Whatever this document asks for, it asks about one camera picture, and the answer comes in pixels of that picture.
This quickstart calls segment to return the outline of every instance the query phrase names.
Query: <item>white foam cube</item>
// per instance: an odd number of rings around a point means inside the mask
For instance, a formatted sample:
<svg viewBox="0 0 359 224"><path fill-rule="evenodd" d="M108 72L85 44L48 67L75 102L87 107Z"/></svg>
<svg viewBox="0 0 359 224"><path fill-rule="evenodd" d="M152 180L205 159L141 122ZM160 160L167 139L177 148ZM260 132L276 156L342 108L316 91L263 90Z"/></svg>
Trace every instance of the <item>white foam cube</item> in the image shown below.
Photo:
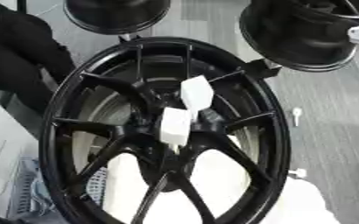
<svg viewBox="0 0 359 224"><path fill-rule="evenodd" d="M214 90L204 75L184 80L181 83L181 99L192 113L192 119L197 120L199 111L211 107Z"/></svg>
<svg viewBox="0 0 359 224"><path fill-rule="evenodd" d="M187 145L192 116L188 110L165 108L160 124L160 141L171 145Z"/></svg>

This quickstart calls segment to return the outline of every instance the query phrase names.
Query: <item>gray floor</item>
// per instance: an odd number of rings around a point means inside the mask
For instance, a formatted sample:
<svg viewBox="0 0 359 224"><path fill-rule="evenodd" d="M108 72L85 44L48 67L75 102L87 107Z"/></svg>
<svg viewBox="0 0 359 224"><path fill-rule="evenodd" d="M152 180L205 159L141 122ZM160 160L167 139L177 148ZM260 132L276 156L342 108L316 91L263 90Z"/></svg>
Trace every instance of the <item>gray floor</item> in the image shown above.
<svg viewBox="0 0 359 224"><path fill-rule="evenodd" d="M49 22L55 38L71 49L77 64L117 43L115 37L89 33L68 22L61 3L29 0L29 10ZM244 60L255 59L257 54L237 28L246 5L247 0L172 0L169 14L154 27L153 35L199 39ZM292 167L308 169L308 180L321 189L342 224L359 224L359 53L339 71L284 69L269 83L289 119L293 107L302 107L305 112L300 126L292 128ZM13 108L24 113L19 106ZM31 120L22 115L18 119Z"/></svg>

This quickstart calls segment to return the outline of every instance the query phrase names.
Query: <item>black fabric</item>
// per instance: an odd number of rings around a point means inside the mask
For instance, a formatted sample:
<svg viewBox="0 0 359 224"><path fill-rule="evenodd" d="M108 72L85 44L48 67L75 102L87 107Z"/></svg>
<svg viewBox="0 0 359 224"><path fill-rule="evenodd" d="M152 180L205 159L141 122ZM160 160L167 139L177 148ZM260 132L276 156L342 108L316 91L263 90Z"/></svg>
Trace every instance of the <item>black fabric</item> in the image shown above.
<svg viewBox="0 0 359 224"><path fill-rule="evenodd" d="M45 21L0 4L0 89L42 115L52 92L40 78L40 66L59 84L74 69L69 51L53 39Z"/></svg>

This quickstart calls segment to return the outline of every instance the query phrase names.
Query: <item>rim lip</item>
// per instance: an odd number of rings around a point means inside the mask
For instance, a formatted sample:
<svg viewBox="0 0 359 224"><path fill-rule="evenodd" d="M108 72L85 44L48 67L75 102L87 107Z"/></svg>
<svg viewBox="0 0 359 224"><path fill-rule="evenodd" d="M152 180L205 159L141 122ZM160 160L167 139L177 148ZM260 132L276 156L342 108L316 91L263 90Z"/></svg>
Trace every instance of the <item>rim lip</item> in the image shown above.
<svg viewBox="0 0 359 224"><path fill-rule="evenodd" d="M99 26L84 23L83 21L72 15L72 13L69 11L67 7L67 3L64 3L63 9L69 20L71 20L72 23L79 26L83 30L105 34L105 35L121 35L121 34L133 33L133 32L140 32L142 30L150 28L151 26L155 25L165 17L167 12L170 10L170 6L171 6L171 0L165 0L165 7L156 17L153 17L150 20L143 22L142 24L136 24L128 27L111 28L111 29L101 28Z"/></svg>
<svg viewBox="0 0 359 224"><path fill-rule="evenodd" d="M66 199L60 190L61 180L60 180L60 176L56 173L56 171L58 170L57 162L55 161L53 149L51 149L51 144L52 144L51 137L53 137L51 136L52 128L53 128L52 126L53 117L57 112L57 110L60 108L60 105L63 104L64 102L63 96L72 93L73 90L80 84L81 79L79 78L79 75L82 71L88 69L89 67L92 67L95 64L102 63L102 61L105 60L105 58L107 58L109 55L113 55L118 52L121 52L124 49L128 48L129 46L133 46L135 44L145 44L145 43L153 43L153 42L166 43L166 44L187 43L201 48L212 49L216 51L216 53L222 53L227 58L230 57L231 61L234 61L238 65L243 66L246 70L247 65L243 61L238 59L236 56L232 55L231 53L224 51L216 46L187 38L142 38L139 40L133 40L131 42L122 45L110 47L109 49L94 56L93 59L90 59L84 65L74 70L62 83L59 90L52 98L49 107L46 111L46 114L44 116L41 136L39 140L39 162L40 162L40 167L42 169L43 178L46 183L46 187L48 188L49 193L53 198L53 201L55 202L57 208L60 210L62 215L64 215L64 217L67 218L71 223L90 223L90 222L81 219L80 214L76 213L73 209L71 209L72 205L69 203L69 199ZM252 87L259 92L260 95L258 97L263 98L263 102L265 106L269 108L273 108L276 113L276 119L274 119L273 129L274 132L276 133L276 137L275 137L276 139L274 140L276 142L275 150L279 157L279 163L273 164L274 166L273 168L278 169L280 173L276 175L277 177L274 179L275 185L271 185L271 187L268 189L268 192L266 193L268 195L264 197L263 202L262 203L258 202L258 204L261 205L258 206L257 212L251 215L251 217L249 217L248 221L246 222L248 224L250 223L255 224L258 223L260 220L262 220L263 217L265 217L265 215L270 211L272 206L277 201L281 191L283 190L290 166L291 143L289 138L290 136L289 129L287 126L287 122L285 120L284 112L280 107L280 104L278 103L276 96L272 93L272 91L265 83L265 81L255 80L249 75L245 75L244 77L252 85ZM230 223L244 223L242 221L244 217L243 216L239 217L239 216L233 218L233 220L230 221Z"/></svg>
<svg viewBox="0 0 359 224"><path fill-rule="evenodd" d="M271 60L279 65L282 65L284 67L289 67L291 69L303 71L303 72L312 72L312 73L330 72L330 71L334 71L336 69L346 66L355 56L356 46L354 44L353 44L353 49L351 50L350 54L348 54L348 56L346 58L340 59L340 60L336 61L335 63L326 64L326 65L300 64L300 63L293 62L289 59L279 57L276 53L267 53L269 51L266 50L265 48L263 48L262 46L260 46L256 42L256 40L252 38L252 36L250 35L250 33L248 32L248 30L246 28L246 23L244 21L247 17L248 9L249 8L246 8L242 12L241 17L240 17L240 23L239 23L240 27L239 28L241 30L243 37L245 38L246 42L248 42L248 44L250 45L250 47L253 50L255 50L256 52L263 55L266 59Z"/></svg>

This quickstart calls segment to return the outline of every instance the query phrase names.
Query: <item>wheel rim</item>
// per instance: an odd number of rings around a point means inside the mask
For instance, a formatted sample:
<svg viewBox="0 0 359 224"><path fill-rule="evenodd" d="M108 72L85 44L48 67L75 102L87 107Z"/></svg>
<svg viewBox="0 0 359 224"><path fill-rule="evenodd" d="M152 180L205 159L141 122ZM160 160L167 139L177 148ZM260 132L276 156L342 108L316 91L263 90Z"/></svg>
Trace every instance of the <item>wheel rim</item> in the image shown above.
<svg viewBox="0 0 359 224"><path fill-rule="evenodd" d="M108 137L107 145L112 146L135 144L140 151L122 150L121 153L135 155L139 162L151 166L161 163L163 160L153 158L151 161L151 157L143 153L145 145L159 148L162 152L167 151L154 136L154 130L160 110L168 102L172 103L172 100L157 99L155 94L162 95L165 91L152 85L157 82L151 81L153 77L148 77L149 74L142 75L147 67L144 65L154 60L165 63L171 61L182 67L179 72L182 76L174 77L173 83L177 84L198 74L197 70L200 67L207 68L204 71L205 75L219 95L214 99L212 111L224 118L223 122L219 122L220 119L202 119L194 125L189 144L183 149L184 154L179 159L180 163L174 168L170 167L160 172L155 190L160 189L160 184L167 181L176 185L195 204L203 223L259 222L276 202L289 168L290 141L283 112L265 82L245 75L250 71L247 64L214 46L184 38L143 38L112 47L76 69L62 84L46 111L39 146L42 172L54 203L71 223L122 223L105 213L85 192L88 178L107 164L108 158L113 158L116 153L113 154L112 147L101 150L100 157L96 157L94 163L88 164L78 173L72 154L73 132L86 131ZM119 76L113 78L108 75L108 71L119 74L118 71L126 67L128 62L135 65L133 67L138 77L138 84L134 87L120 81ZM231 87L233 82L238 83L237 87L233 87L239 91L235 93L243 92L241 97L235 97L230 93L231 89L228 87ZM114 88L121 95L127 96L135 110L129 122L131 125L115 126L77 120L83 93L86 89L90 90L97 86ZM227 139L227 133L242 130L247 126L257 126L259 133L257 163L251 161L246 153ZM251 187L221 217L211 215L200 195L189 184L182 169L183 161L190 161L190 158L211 148L216 148L233 158L251 176ZM154 195L156 191L153 191L153 184L150 184L150 187ZM147 206L140 207L138 217L143 218L147 210ZM135 219L132 223L143 222Z"/></svg>

